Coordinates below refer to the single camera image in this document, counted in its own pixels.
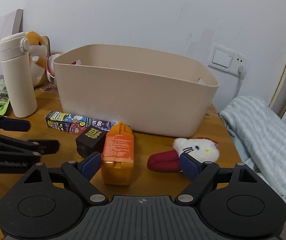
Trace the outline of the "white kitty plush toy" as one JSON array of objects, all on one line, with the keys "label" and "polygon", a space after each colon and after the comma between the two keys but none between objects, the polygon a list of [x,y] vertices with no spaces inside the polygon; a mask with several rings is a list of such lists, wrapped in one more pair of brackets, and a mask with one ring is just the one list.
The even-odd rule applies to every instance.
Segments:
[{"label": "white kitty plush toy", "polygon": [[180,172],[179,159],[187,153],[197,161],[217,161],[219,150],[217,143],[208,138],[186,139],[177,138],[173,142],[173,150],[153,154],[147,161],[147,168],[155,172]]}]

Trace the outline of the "colourful long cartoon box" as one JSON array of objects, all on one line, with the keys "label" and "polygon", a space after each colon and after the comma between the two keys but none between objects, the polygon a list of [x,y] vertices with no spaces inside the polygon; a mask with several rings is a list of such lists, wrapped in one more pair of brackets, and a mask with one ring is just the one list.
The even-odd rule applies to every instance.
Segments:
[{"label": "colourful long cartoon box", "polygon": [[116,124],[116,122],[112,121],[93,119],[86,116],[62,113],[58,111],[50,111],[45,116],[45,120],[47,126],[50,128],[76,135],[80,135],[90,126],[108,132],[111,127]]}]

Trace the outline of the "small black box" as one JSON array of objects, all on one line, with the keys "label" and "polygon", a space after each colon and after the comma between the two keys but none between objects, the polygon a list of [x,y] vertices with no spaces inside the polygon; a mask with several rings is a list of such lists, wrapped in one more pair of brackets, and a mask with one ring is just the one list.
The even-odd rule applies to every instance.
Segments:
[{"label": "small black box", "polygon": [[107,132],[94,126],[89,126],[76,139],[78,154],[86,158],[93,152],[103,152]]}]

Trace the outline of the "orange plastic bottle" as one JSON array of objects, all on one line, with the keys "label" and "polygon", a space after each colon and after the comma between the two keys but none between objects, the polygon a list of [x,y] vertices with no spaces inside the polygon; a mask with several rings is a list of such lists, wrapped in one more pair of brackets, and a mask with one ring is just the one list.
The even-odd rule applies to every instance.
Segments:
[{"label": "orange plastic bottle", "polygon": [[134,135],[119,122],[106,135],[102,153],[101,174],[107,185],[129,186],[134,171]]}]

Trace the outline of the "striped light blue blanket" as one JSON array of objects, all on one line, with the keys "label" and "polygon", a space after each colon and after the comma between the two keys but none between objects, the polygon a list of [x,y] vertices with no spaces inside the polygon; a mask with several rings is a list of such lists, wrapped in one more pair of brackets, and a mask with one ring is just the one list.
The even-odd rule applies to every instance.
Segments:
[{"label": "striped light blue blanket", "polygon": [[238,96],[219,115],[242,161],[286,203],[286,124],[257,96]]}]

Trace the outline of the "white red headphones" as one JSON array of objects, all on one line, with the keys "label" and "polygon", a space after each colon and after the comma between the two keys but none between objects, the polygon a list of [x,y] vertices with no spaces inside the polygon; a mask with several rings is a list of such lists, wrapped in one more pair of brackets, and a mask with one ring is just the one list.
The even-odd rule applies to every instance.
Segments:
[{"label": "white red headphones", "polygon": [[56,77],[55,77],[55,71],[54,71],[54,59],[56,59],[57,57],[61,55],[62,55],[61,53],[55,53],[55,54],[51,54],[47,58],[47,66],[46,66],[47,79],[49,82],[53,83],[54,85],[56,85]]}]

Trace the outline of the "cream insulated bottle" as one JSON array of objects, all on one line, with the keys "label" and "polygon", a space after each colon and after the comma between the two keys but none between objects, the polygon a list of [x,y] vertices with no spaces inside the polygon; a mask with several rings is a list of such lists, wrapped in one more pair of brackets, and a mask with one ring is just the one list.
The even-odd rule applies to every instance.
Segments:
[{"label": "cream insulated bottle", "polygon": [[25,118],[37,110],[29,63],[29,40],[24,32],[0,41],[3,77],[14,115]]}]

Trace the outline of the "orange hamster plush toy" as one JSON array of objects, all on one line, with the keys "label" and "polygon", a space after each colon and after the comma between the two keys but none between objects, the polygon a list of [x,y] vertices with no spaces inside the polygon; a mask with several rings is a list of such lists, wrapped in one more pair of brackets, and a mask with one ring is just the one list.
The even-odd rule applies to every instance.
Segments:
[{"label": "orange hamster plush toy", "polygon": [[46,77],[47,46],[38,33],[28,31],[26,33],[29,41],[29,63],[33,86],[41,85]]}]

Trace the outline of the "beige plastic storage bin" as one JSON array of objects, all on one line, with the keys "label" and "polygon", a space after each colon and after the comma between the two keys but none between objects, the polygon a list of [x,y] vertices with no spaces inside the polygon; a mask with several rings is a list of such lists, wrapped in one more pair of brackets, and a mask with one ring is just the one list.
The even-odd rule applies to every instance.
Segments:
[{"label": "beige plastic storage bin", "polygon": [[90,44],[53,65],[64,112],[169,137],[193,136],[219,87],[196,60],[138,47]]}]

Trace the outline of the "white wall switch socket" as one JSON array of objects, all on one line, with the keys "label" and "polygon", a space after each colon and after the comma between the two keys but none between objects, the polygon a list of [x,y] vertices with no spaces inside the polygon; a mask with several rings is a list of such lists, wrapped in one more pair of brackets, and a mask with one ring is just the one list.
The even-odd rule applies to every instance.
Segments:
[{"label": "white wall switch socket", "polygon": [[230,75],[238,76],[240,67],[245,72],[247,71],[249,61],[243,54],[215,43],[208,65]]}]

